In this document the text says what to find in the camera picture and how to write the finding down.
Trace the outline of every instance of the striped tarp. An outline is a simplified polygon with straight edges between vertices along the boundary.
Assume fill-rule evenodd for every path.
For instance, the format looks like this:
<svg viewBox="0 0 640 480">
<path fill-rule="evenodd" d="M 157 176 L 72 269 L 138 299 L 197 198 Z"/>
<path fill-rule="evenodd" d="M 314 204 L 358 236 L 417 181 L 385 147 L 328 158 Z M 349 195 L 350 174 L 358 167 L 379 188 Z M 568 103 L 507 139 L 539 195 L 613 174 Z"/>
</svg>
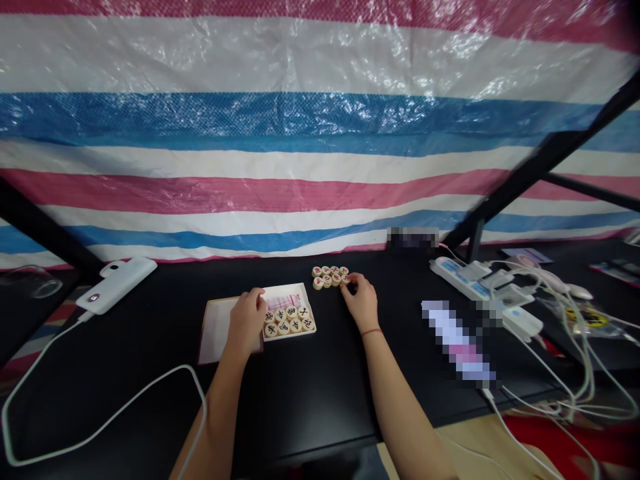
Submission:
<svg viewBox="0 0 640 480">
<path fill-rule="evenodd" d="M 638 68 L 624 3 L 5 0 L 2 174 L 104 260 L 446 233 Z M 640 112 L 556 170 L 638 196 Z M 538 183 L 483 241 L 639 216 Z M 0 267 L 63 262 L 0 225 Z"/>
</svg>

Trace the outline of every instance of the power strip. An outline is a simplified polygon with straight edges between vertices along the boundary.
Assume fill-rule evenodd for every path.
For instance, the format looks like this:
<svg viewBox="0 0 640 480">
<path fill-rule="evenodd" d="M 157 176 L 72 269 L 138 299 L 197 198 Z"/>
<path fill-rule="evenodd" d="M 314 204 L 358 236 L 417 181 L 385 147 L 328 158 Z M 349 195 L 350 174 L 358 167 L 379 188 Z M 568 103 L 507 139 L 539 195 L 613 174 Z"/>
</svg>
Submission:
<svg viewBox="0 0 640 480">
<path fill-rule="evenodd" d="M 467 298 L 483 302 L 481 304 L 482 310 L 490 312 L 494 319 L 501 319 L 512 332 L 525 342 L 530 342 L 531 337 L 542 331 L 542 322 L 528 311 L 520 307 L 504 307 L 502 302 L 499 303 L 496 300 L 491 300 L 489 290 L 478 282 L 462 278 L 458 273 L 458 270 L 460 270 L 462 266 L 454 262 L 454 260 L 448 257 L 439 257 L 436 258 L 436 260 L 431 260 L 430 264 L 431 270 L 433 270 L 436 275 L 444 278 L 444 280 L 452 284 L 456 290 L 462 292 Z M 500 308 L 502 312 L 501 318 L 498 308 Z"/>
</svg>

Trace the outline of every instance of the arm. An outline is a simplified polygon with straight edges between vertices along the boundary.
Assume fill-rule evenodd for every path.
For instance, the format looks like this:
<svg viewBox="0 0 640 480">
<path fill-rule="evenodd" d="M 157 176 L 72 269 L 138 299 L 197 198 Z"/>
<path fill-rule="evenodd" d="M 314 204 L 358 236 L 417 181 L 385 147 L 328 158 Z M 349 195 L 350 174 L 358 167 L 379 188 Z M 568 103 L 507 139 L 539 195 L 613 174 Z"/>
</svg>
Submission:
<svg viewBox="0 0 640 480">
<path fill-rule="evenodd" d="M 244 292 L 231 310 L 229 337 L 218 370 L 207 392 L 207 420 L 200 440 L 183 476 L 188 480 L 228 479 L 231 477 L 235 418 L 245 365 L 252 345 L 264 324 L 267 304 L 262 289 Z M 180 455 L 173 466 L 171 480 L 178 478 L 202 420 L 202 408 L 196 416 Z"/>
<path fill-rule="evenodd" d="M 360 333 L 378 326 L 375 290 L 360 273 L 349 276 L 356 284 L 352 295 L 340 290 Z M 451 459 L 411 391 L 382 332 L 363 336 L 375 413 L 393 464 L 403 479 L 454 480 Z"/>
</svg>

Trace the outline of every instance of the black metal frame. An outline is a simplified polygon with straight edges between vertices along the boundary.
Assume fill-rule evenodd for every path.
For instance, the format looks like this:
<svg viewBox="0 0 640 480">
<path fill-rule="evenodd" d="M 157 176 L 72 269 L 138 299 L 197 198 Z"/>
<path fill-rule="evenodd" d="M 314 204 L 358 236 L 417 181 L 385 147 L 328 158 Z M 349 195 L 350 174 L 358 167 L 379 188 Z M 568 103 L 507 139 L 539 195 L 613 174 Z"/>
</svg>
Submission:
<svg viewBox="0 0 640 480">
<path fill-rule="evenodd" d="M 474 260 L 486 222 L 494 218 L 539 180 L 548 181 L 640 212 L 640 200 L 638 199 L 550 173 L 562 160 L 578 150 L 638 100 L 640 100 L 640 70 L 604 105 L 587 130 L 564 131 L 548 135 L 533 154 L 516 168 L 502 185 L 496 188 L 484 202 L 469 212 L 467 217 L 449 232 L 443 242 L 449 248 L 454 249 L 470 238 L 467 262 Z"/>
<path fill-rule="evenodd" d="M 78 270 L 82 280 L 101 280 L 104 262 L 2 177 L 0 217 Z"/>
</svg>

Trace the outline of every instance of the clear glass cup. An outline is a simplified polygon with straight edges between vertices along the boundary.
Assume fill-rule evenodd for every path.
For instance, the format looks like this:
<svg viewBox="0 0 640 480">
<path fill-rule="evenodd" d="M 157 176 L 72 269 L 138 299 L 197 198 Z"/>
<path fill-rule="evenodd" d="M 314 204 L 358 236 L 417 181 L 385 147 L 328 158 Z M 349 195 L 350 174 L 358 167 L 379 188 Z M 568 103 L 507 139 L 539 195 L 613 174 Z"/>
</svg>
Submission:
<svg viewBox="0 0 640 480">
<path fill-rule="evenodd" d="M 0 287 L 15 289 L 30 298 L 40 299 L 60 290 L 62 280 L 38 265 L 25 265 L 0 275 Z"/>
</svg>

